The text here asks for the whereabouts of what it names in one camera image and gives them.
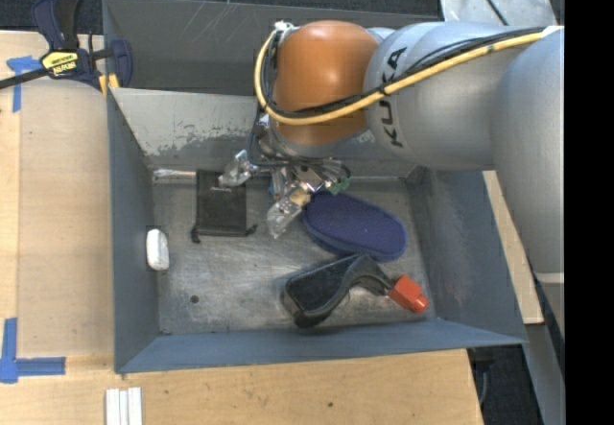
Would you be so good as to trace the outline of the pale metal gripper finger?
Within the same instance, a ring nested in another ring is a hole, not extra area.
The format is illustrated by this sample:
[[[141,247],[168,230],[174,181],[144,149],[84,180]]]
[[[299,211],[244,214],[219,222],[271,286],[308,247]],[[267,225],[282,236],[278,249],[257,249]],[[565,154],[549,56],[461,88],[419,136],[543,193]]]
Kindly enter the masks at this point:
[[[218,183],[222,187],[239,187],[258,172],[259,167],[249,159],[248,151],[241,150],[224,167],[224,171],[218,177]]]
[[[283,234],[307,203],[307,197],[292,199],[287,196],[279,199],[267,213],[267,226],[270,235],[277,239]]]

